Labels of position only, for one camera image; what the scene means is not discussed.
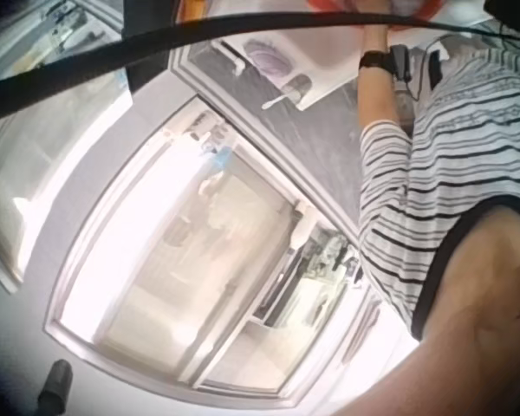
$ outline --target skin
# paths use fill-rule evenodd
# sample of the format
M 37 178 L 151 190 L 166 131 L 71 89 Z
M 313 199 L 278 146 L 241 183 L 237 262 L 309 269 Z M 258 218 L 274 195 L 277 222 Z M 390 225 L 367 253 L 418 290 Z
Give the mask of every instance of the skin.
M 360 0 L 360 11 L 387 13 L 387 0 Z M 364 29 L 364 51 L 387 51 L 385 26 Z M 359 119 L 398 121 L 393 79 L 362 68 Z M 520 380 L 520 216 L 506 208 L 482 218 L 447 265 L 419 347 L 339 413 L 353 415 L 508 414 Z

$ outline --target purple object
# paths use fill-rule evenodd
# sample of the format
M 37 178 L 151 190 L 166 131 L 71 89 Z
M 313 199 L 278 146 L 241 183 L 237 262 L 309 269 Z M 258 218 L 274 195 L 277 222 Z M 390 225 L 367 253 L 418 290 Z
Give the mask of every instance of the purple object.
M 264 42 L 250 40 L 244 45 L 244 52 L 266 76 L 283 78 L 293 70 L 293 64 L 286 56 Z

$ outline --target black and white striped shirt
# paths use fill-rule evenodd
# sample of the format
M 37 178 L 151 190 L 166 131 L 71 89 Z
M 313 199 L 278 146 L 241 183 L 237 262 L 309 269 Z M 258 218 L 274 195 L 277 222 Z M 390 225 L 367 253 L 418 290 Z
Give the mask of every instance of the black and white striped shirt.
M 361 136 L 361 263 L 421 338 L 456 246 L 498 205 L 520 213 L 520 56 L 464 56 L 410 139 L 390 121 Z

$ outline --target window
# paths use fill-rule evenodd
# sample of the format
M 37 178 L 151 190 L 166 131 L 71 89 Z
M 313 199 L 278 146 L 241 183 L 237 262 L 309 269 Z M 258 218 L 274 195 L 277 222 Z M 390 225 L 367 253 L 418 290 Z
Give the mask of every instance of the window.
M 68 254 L 48 332 L 109 373 L 177 399 L 287 399 L 356 270 L 354 249 L 322 216 L 302 247 L 289 247 L 299 200 L 222 117 L 191 101 L 94 208 Z
M 119 38 L 76 3 L 48 2 L 0 31 L 0 79 Z M 131 104 L 121 70 L 0 120 L 0 276 L 10 291 L 57 193 Z

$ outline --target black watch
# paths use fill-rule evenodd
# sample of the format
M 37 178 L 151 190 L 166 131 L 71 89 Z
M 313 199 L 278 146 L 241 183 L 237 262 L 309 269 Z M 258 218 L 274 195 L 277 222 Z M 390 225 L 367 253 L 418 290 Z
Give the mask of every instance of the black watch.
M 359 68 L 382 68 L 391 75 L 397 75 L 397 65 L 393 54 L 381 52 L 379 50 L 369 50 L 361 58 Z

